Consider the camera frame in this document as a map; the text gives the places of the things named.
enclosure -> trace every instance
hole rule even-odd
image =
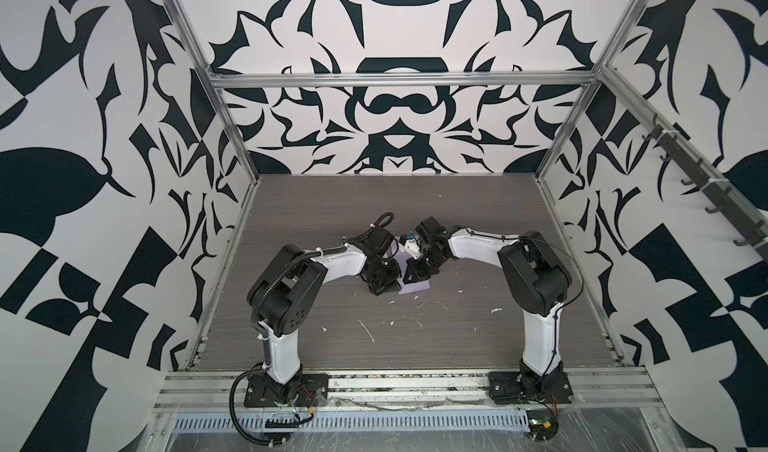
[[[4,450],[261,450],[247,292],[385,211],[557,248],[571,403],[488,399],[530,338],[497,268],[344,277],[283,449],[768,450],[768,0],[0,7]]]

red wire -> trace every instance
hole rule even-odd
[[[314,394],[315,394],[314,392],[310,392],[310,391],[309,391],[309,389],[307,389],[307,388],[306,388],[306,386],[304,386],[304,385],[302,385],[301,387],[299,387],[299,391],[300,391],[300,392],[302,392],[302,391],[303,391],[303,392],[307,392],[307,393],[309,394],[309,395],[306,397],[306,399],[304,400],[304,404],[308,404],[308,403],[310,402],[310,399],[312,398],[312,395],[314,395]]]

purple cloth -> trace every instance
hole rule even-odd
[[[395,260],[397,261],[397,265],[400,266],[400,277],[397,279],[397,283],[400,284],[400,295],[404,295],[406,293],[413,293],[413,292],[420,292],[422,290],[426,290],[429,288],[429,281],[425,280],[423,282],[417,282],[416,284],[403,284],[402,278],[406,276],[406,268],[408,267],[408,264],[406,261],[408,261],[409,258],[411,258],[411,255],[408,254],[408,252],[400,252],[400,248],[398,247],[398,240],[400,240],[400,237],[395,237],[395,240],[392,241],[392,245],[390,246],[390,250],[392,251],[395,257]]]

patterned wallpaper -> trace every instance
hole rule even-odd
[[[591,68],[629,0],[181,0],[220,73]]]
[[[181,0],[221,74],[591,69],[629,0]],[[260,173],[533,172],[576,86],[229,90]]]
[[[768,210],[768,0],[653,0],[618,71]]]
[[[230,89],[261,173],[533,172],[577,85]]]
[[[768,209],[768,0],[652,0],[615,64]],[[688,447],[768,447],[768,265],[601,88],[546,180],[630,361]]]
[[[0,10],[2,448],[132,450],[249,181],[160,0]]]

gray wood-grain tabletop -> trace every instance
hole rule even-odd
[[[414,231],[432,215],[447,227],[498,234],[537,230],[561,244],[531,175],[264,176],[199,369],[243,370],[263,360],[245,297],[284,244],[337,246],[342,236],[358,235],[385,211],[395,214],[387,227],[395,236]],[[559,255],[574,278],[569,290],[574,297],[578,275]],[[379,297],[356,277],[325,284],[299,330],[304,368],[518,365],[523,317],[501,269],[468,259],[448,261],[430,284],[426,291]],[[560,327],[566,366],[614,364],[585,296],[564,309]]]

